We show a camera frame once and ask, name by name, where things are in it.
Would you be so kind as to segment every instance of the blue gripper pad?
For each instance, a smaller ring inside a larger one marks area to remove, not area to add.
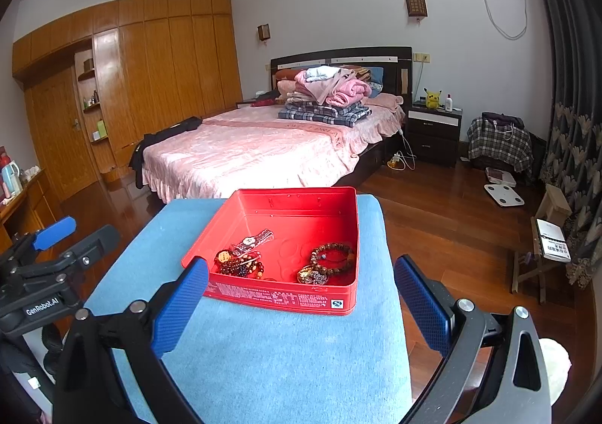
[[[209,267],[204,259],[193,261],[184,273],[185,278],[155,318],[150,346],[159,359],[178,344],[209,283]]]
[[[73,217],[65,217],[57,223],[36,234],[34,240],[34,249],[37,251],[46,251],[52,248],[57,242],[75,232],[77,225]]]
[[[444,358],[452,344],[452,323],[422,273],[401,256],[393,268],[397,291],[407,304],[429,348]]]

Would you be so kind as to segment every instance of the gray curtain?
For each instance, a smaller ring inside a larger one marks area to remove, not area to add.
[[[583,288],[602,264],[602,20],[590,0],[545,1],[555,85],[541,179],[573,209],[564,225],[567,275]]]

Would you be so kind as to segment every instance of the blue pillow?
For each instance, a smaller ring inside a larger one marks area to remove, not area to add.
[[[382,77],[385,70],[382,67],[366,67],[370,71],[370,82],[368,83],[372,88],[371,98],[376,98],[382,91]]]

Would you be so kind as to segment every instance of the headboard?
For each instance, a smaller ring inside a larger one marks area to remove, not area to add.
[[[343,64],[382,67],[384,70],[383,92],[402,96],[404,105],[412,104],[411,47],[355,47],[352,49],[298,53],[272,59],[270,61],[272,89],[276,87],[275,74],[280,69]]]

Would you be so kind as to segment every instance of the stack of blankets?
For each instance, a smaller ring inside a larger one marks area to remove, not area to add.
[[[321,65],[302,70],[296,74],[294,91],[287,94],[278,117],[353,127],[370,115],[371,109],[361,101],[371,92],[368,83],[357,79],[352,69]]]

